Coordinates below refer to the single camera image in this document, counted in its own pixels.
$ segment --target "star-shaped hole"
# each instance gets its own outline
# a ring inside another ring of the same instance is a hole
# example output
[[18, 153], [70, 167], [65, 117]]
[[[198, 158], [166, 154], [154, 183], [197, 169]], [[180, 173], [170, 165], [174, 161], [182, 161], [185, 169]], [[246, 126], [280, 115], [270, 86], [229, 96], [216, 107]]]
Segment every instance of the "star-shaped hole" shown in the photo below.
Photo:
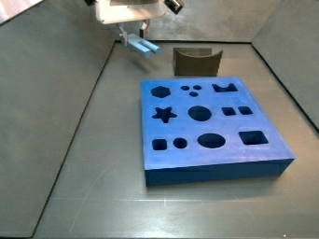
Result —
[[153, 119], [161, 119], [162, 123], [168, 123], [168, 120], [170, 118], [176, 118], [177, 115], [174, 113], [172, 113], [172, 107], [166, 107], [166, 108], [154, 108], [156, 110], [156, 115], [153, 115]]

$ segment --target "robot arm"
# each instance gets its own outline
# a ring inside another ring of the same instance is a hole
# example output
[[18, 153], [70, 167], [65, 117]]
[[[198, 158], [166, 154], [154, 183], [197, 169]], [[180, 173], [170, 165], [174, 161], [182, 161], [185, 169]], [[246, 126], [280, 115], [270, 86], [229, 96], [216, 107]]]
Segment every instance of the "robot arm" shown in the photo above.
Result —
[[[145, 58], [158, 54], [160, 48], [144, 40], [149, 20], [165, 14], [169, 8], [174, 14], [182, 9], [181, 0], [84, 0], [88, 6], [94, 5], [96, 18], [102, 24], [116, 23], [122, 44]], [[142, 21], [140, 36], [124, 31], [122, 23]]]

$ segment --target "metal enclosure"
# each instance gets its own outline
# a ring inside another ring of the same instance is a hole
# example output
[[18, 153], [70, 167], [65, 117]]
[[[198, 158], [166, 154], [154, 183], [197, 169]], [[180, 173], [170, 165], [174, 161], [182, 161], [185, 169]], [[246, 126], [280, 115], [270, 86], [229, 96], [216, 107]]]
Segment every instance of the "metal enclosure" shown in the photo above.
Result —
[[319, 2], [284, 0], [253, 46], [319, 128]]
[[32, 236], [112, 45], [84, 1], [0, 28], [0, 236]]
[[[252, 46], [158, 46], [150, 60], [112, 50], [34, 238], [317, 238], [317, 133]], [[281, 176], [144, 187], [140, 81], [173, 77], [176, 47], [222, 49], [218, 75], [242, 79], [296, 155]]]

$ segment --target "hexagon-shaped hole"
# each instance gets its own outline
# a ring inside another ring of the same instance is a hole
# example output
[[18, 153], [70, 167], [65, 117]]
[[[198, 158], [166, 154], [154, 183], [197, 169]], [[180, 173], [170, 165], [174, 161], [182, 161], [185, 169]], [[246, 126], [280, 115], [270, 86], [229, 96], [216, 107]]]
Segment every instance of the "hexagon-shaped hole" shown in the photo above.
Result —
[[150, 93], [154, 97], [158, 97], [158, 98], [164, 98], [168, 95], [170, 95], [169, 89], [166, 87], [162, 87], [162, 86], [157, 86], [156, 88], [153, 88], [150, 90]]

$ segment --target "gray table surface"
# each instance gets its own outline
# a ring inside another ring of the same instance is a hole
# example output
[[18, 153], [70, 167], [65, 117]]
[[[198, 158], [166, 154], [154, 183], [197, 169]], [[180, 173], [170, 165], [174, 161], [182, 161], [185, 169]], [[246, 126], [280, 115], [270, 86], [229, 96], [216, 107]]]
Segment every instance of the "gray table surface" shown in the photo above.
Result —
[[[150, 60], [116, 44], [34, 238], [319, 236], [319, 140], [250, 45], [158, 44]], [[173, 77], [173, 47], [224, 50], [296, 155], [281, 176], [144, 187], [140, 81]]]

